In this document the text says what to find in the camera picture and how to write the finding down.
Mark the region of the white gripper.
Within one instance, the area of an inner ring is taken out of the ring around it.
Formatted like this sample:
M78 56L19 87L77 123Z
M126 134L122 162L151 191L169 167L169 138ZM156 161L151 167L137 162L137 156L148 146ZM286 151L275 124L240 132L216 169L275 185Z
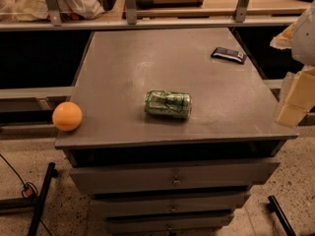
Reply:
M291 24L275 36L270 46L291 49L292 58L304 65L315 65L315 1ZM304 66L283 79L276 122L295 127L315 106L315 67Z

